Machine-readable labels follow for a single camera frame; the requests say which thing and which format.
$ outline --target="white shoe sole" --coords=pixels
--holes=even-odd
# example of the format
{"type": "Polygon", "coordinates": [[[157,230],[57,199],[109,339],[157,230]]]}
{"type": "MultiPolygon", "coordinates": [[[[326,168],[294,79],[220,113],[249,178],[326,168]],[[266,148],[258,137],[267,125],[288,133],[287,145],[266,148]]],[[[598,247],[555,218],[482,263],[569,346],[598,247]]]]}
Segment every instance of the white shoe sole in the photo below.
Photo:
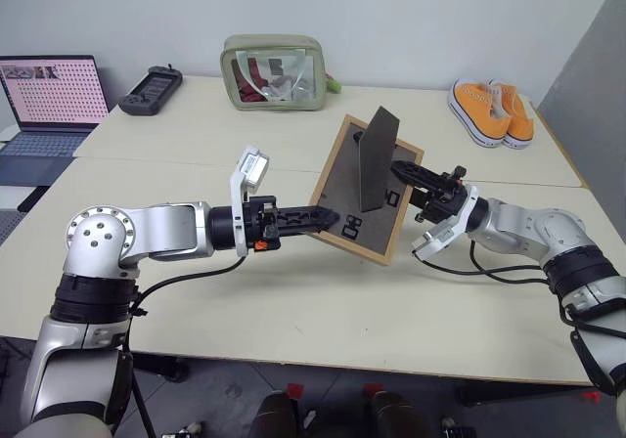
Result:
{"type": "Polygon", "coordinates": [[[497,147],[503,142],[504,137],[500,139],[488,137],[480,130],[478,130],[476,125],[473,123],[473,120],[471,120],[470,116],[465,112],[463,107],[461,107],[461,104],[459,104],[459,101],[457,101],[457,98],[454,94],[454,88],[459,84],[465,83],[472,83],[472,81],[458,79],[452,85],[450,91],[448,91],[448,106],[450,107],[450,110],[459,118],[459,120],[461,120],[461,123],[465,125],[469,135],[478,145],[481,145],[484,148],[497,147]]]}
{"type": "MultiPolygon", "coordinates": [[[[500,79],[494,78],[494,79],[489,80],[489,84],[493,85],[493,84],[507,84],[507,83],[505,83],[504,81],[500,79]]],[[[502,141],[502,143],[504,143],[509,148],[513,148],[514,150],[522,150],[526,148],[528,145],[530,145],[531,141],[532,139],[520,140],[518,138],[514,138],[513,136],[507,134],[505,135],[505,139],[502,141]]]]}

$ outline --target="wooden picture frame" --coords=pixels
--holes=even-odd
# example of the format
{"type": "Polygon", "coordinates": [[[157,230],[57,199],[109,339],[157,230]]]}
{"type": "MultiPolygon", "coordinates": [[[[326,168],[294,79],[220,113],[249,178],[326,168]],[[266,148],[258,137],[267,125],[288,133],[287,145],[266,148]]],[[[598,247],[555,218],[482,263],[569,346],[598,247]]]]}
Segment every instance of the wooden picture frame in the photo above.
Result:
{"type": "MultiPolygon", "coordinates": [[[[333,143],[333,147],[331,148],[331,152],[329,157],[326,160],[324,165],[324,169],[322,170],[322,174],[320,179],[315,186],[315,190],[313,191],[313,195],[311,196],[310,205],[322,205],[324,204],[320,202],[322,197],[322,193],[329,182],[329,177],[334,170],[335,163],[337,161],[337,157],[340,149],[342,148],[344,142],[346,140],[353,141],[351,135],[348,134],[349,129],[353,129],[353,126],[356,126],[362,130],[367,129],[368,124],[362,120],[359,120],[352,115],[346,115],[341,128],[339,129],[335,142],[333,143]]],[[[422,162],[422,157],[424,156],[424,151],[411,145],[410,143],[404,142],[402,140],[396,140],[396,147],[404,149],[405,151],[411,152],[415,154],[415,163],[420,164],[422,162]]],[[[322,231],[318,234],[311,234],[310,236],[318,239],[320,241],[327,242],[335,247],[338,247],[343,250],[347,250],[353,254],[356,254],[360,257],[364,257],[366,259],[372,260],[380,265],[389,265],[391,263],[391,259],[393,257],[393,252],[395,250],[395,245],[398,240],[398,236],[400,233],[400,228],[402,227],[402,222],[406,215],[407,208],[409,206],[409,200],[411,198],[411,193],[413,188],[411,186],[404,186],[404,192],[399,199],[399,205],[397,206],[397,214],[395,215],[395,220],[393,223],[393,227],[391,229],[390,237],[387,241],[387,244],[384,248],[384,251],[377,252],[375,250],[371,250],[368,247],[365,247],[356,241],[351,241],[350,239],[343,238],[341,236],[331,234],[327,231],[322,231]]]]}

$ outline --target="laptop screen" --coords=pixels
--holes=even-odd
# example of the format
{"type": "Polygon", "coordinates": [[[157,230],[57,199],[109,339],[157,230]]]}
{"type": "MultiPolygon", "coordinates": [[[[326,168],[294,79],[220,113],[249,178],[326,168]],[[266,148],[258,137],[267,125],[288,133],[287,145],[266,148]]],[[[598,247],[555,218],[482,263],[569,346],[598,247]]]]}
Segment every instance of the laptop screen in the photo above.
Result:
{"type": "Polygon", "coordinates": [[[0,57],[0,79],[24,129],[93,129],[109,114],[91,56],[0,57]]]}

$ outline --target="robotic arm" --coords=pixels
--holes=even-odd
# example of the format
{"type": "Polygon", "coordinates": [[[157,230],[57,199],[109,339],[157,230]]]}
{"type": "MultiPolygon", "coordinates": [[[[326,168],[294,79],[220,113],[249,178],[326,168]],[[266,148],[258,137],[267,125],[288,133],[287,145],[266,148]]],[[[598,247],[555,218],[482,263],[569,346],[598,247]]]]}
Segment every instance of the robotic arm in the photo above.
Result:
{"type": "Polygon", "coordinates": [[[319,206],[279,209],[275,197],[251,197],[268,156],[247,148],[231,177],[232,206],[205,202],[150,208],[94,206],[67,227],[67,258],[50,315],[26,376],[20,437],[110,437],[132,384],[132,355],[122,347],[130,327],[135,279],[145,257],[210,257],[215,250],[275,250],[280,237],[319,232],[338,215],[319,206]]]}
{"type": "Polygon", "coordinates": [[[414,187],[417,220],[435,223],[413,243],[419,259],[467,234],[494,252],[539,263],[559,298],[561,318],[574,327],[570,339],[588,377],[617,397],[617,419],[626,434],[626,278],[585,234],[582,221],[555,208],[529,210],[481,198],[475,186],[462,182],[466,170],[460,166],[441,175],[409,161],[394,161],[391,169],[414,187]]]}

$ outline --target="laptop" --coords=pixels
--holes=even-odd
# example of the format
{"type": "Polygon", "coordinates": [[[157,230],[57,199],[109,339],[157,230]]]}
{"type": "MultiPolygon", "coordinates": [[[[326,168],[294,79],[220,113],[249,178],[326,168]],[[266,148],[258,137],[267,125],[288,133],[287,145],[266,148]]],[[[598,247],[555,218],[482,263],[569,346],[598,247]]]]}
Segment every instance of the laptop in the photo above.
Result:
{"type": "Polygon", "coordinates": [[[50,186],[109,114],[90,55],[0,57],[0,81],[21,132],[0,150],[0,185],[50,186]]]}

